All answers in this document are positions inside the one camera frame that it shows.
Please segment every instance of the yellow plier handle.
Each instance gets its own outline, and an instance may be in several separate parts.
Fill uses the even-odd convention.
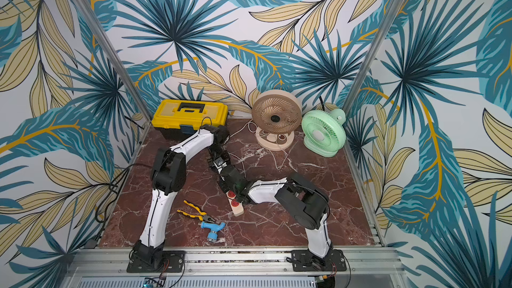
[[[177,211],[177,212],[179,212],[179,213],[184,214],[184,215],[185,215],[185,216],[187,216],[187,217],[190,217],[190,218],[199,218],[199,220],[200,220],[200,221],[203,221],[203,216],[191,215],[191,214],[189,214],[189,213],[187,213],[187,212],[184,212],[183,210],[179,210],[179,209],[178,209],[178,210],[176,210],[176,211]]]
[[[197,207],[196,205],[194,205],[193,203],[190,203],[188,201],[183,201],[184,203],[186,203],[187,205],[191,206],[192,208],[195,208],[195,210],[197,210],[197,212],[201,215],[201,216],[204,216],[206,215],[205,212],[201,211],[201,209],[199,207]]]

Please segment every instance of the toolbox handle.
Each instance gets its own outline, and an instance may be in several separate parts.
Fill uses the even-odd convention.
[[[203,112],[204,104],[180,103],[180,106],[178,107],[178,111],[180,111],[182,108],[199,109],[199,112]]]

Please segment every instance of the blue tool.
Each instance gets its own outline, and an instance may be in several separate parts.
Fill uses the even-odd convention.
[[[203,221],[201,223],[201,228],[208,228],[210,229],[210,233],[208,234],[208,241],[209,242],[215,242],[217,240],[217,232],[221,231],[222,228],[226,226],[226,223],[221,222],[220,225],[216,223],[206,222]]]

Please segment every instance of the fan base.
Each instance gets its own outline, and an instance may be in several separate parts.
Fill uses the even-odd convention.
[[[324,156],[324,157],[328,157],[328,158],[334,157],[334,155],[336,155],[338,153],[337,150],[336,151],[327,151],[327,150],[320,149],[317,145],[313,144],[307,136],[304,136],[304,145],[306,146],[306,148],[308,148],[309,150],[311,150],[313,152],[316,152],[320,156]]]
[[[262,130],[260,127],[256,128],[256,140],[258,144],[263,148],[266,148],[270,151],[281,151],[290,147],[293,139],[295,138],[295,133],[292,131],[290,133],[282,133],[280,135],[274,133],[268,133]]]

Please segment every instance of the green fan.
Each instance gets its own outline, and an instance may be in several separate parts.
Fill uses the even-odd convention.
[[[333,157],[347,139],[342,127],[345,119],[345,112],[341,109],[330,113],[321,110],[307,112],[301,123],[306,135],[304,145],[321,156]]]

